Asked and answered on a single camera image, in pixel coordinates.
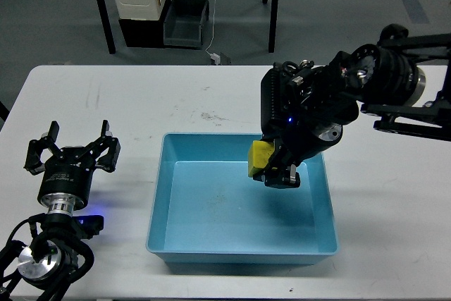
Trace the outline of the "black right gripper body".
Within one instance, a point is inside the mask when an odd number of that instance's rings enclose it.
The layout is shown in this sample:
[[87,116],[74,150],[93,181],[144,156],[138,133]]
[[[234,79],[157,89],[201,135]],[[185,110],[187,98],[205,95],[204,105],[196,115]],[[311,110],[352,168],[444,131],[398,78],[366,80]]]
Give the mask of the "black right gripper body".
[[344,89],[339,66],[273,65],[261,80],[262,139],[274,147],[266,170],[299,166],[340,141],[359,115]]

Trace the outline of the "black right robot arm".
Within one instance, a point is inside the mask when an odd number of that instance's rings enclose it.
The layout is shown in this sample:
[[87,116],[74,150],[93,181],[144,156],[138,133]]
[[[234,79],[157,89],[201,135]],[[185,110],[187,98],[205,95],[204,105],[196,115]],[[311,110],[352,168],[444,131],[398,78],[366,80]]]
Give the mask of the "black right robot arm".
[[376,44],[338,52],[326,66],[275,63],[261,80],[261,139],[248,152],[248,175],[271,188],[298,188],[297,167],[336,145],[359,114],[378,117],[376,130],[450,139],[450,79],[436,98],[417,106],[426,86],[419,64],[450,48],[450,36],[410,37],[386,26]]

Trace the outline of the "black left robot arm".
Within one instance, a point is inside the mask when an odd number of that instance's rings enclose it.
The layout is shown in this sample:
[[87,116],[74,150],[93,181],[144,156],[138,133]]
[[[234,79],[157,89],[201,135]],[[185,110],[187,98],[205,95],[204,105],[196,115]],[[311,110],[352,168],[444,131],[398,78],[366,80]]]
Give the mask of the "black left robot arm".
[[21,221],[1,250],[2,300],[10,300],[21,281],[42,291],[39,300],[62,300],[94,265],[86,240],[100,233],[104,218],[74,211],[88,205],[95,170],[115,171],[121,145],[108,121],[86,146],[58,147],[58,132],[53,121],[47,133],[29,142],[24,168],[43,175],[37,201],[47,212]]

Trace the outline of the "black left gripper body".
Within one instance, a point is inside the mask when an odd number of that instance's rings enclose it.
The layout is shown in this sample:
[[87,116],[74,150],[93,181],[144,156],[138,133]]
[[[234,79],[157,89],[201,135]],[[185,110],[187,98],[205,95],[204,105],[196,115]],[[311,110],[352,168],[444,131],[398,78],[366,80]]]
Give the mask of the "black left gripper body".
[[98,151],[64,147],[62,155],[44,164],[44,176],[37,196],[49,211],[77,211],[88,205]]

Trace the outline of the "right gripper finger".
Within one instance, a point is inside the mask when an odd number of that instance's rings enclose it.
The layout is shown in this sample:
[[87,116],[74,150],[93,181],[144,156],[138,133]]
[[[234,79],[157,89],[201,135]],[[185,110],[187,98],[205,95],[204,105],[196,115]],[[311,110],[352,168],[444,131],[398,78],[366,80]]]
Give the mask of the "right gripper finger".
[[284,146],[274,145],[275,150],[263,171],[252,177],[270,188],[299,188],[300,176],[296,165],[290,162],[289,153]]

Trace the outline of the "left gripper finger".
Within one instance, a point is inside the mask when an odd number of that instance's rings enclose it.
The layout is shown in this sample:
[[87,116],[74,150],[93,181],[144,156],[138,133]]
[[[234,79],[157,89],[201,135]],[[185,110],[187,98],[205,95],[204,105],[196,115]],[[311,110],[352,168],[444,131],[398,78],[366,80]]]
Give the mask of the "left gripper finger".
[[59,124],[52,121],[49,130],[38,140],[29,141],[24,165],[26,171],[32,175],[37,175],[45,170],[45,165],[41,160],[42,152],[45,149],[49,150],[52,155],[59,156],[59,148],[56,145],[58,132]]
[[92,170],[101,169],[107,173],[113,173],[116,170],[121,145],[109,128],[109,122],[103,120],[100,136],[85,147],[84,155],[89,158],[89,168]]

